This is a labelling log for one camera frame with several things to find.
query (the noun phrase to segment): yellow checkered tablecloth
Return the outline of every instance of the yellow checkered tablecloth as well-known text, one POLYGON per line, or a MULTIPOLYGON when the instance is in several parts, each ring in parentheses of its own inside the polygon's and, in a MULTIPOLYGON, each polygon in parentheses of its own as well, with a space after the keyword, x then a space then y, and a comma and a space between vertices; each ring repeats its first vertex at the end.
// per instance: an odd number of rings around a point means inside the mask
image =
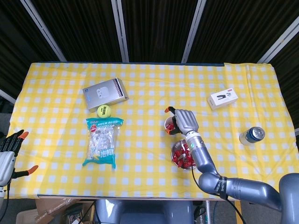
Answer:
POLYGON ((213 197, 197 188, 191 171, 177 168, 170 159, 171 146, 183 137, 164 132, 169 105, 194 112, 222 175, 264 181, 278 190, 284 174, 299 172, 293 124, 269 64, 33 63, 9 133, 29 131, 16 171, 39 168, 12 181, 12 197, 213 197), (111 106, 112 116, 124 119, 116 170, 111 165, 82 167, 88 145, 85 119, 96 117, 86 109, 82 88, 114 77, 123 80, 129 95, 128 101, 111 106), (230 87, 239 99, 212 111, 206 98, 230 87), (238 137, 252 126, 264 128, 266 137, 245 147, 238 137))

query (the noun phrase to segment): snack bag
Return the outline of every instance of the snack bag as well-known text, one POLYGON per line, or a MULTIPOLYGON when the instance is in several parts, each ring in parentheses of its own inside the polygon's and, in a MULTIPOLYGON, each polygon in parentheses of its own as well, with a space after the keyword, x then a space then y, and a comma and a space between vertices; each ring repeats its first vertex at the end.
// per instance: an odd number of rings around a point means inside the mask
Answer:
POLYGON ((97 164, 115 164, 115 143, 119 127, 123 120, 120 118, 88 118, 87 128, 89 133, 89 145, 87 158, 83 166, 89 162, 97 164))

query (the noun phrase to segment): orange fingertip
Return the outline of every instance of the orange fingertip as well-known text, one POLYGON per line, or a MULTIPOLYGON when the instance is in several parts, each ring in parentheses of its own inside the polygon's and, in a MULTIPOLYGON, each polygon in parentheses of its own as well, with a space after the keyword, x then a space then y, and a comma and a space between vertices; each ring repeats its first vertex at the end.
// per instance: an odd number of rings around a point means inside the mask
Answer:
POLYGON ((23 134, 21 134, 18 138, 20 139, 25 139, 28 136, 29 132, 24 132, 23 134))
POLYGON ((31 168, 28 170, 29 175, 32 174, 34 171, 36 171, 37 168, 38 168, 38 165, 35 165, 35 166, 31 167, 31 168))

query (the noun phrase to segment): robotic hand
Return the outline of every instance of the robotic hand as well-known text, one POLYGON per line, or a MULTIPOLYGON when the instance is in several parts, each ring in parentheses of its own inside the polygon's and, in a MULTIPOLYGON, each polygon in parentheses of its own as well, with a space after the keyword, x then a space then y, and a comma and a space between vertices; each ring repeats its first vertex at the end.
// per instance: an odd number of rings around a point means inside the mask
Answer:
POLYGON ((21 130, 7 137, 0 144, 0 208, 5 196, 4 187, 7 186, 7 191, 9 193, 11 179, 28 176, 38 168, 38 166, 33 166, 31 169, 26 171, 14 171, 16 157, 19 153, 23 140, 27 136, 28 132, 21 130))
POLYGON ((219 194, 220 198, 228 196, 255 204, 264 205, 282 212, 281 223, 299 223, 299 174, 287 174, 279 182, 280 194, 264 182, 246 180, 241 178, 227 178, 221 176, 205 146, 198 131, 198 123, 192 111, 174 109, 172 106, 165 112, 172 112, 172 121, 175 129, 165 130, 168 134, 182 133, 186 136, 187 145, 196 163, 197 169, 202 173, 199 177, 199 187, 209 194, 219 194))

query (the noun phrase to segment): tennis ball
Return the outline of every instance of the tennis ball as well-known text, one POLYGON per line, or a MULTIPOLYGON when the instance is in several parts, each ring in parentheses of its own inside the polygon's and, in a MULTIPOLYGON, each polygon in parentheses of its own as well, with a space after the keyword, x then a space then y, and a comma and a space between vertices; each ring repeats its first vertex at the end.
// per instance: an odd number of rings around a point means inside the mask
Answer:
POLYGON ((98 107, 98 116, 100 118, 109 118, 111 116, 111 109, 107 105, 101 105, 98 107))

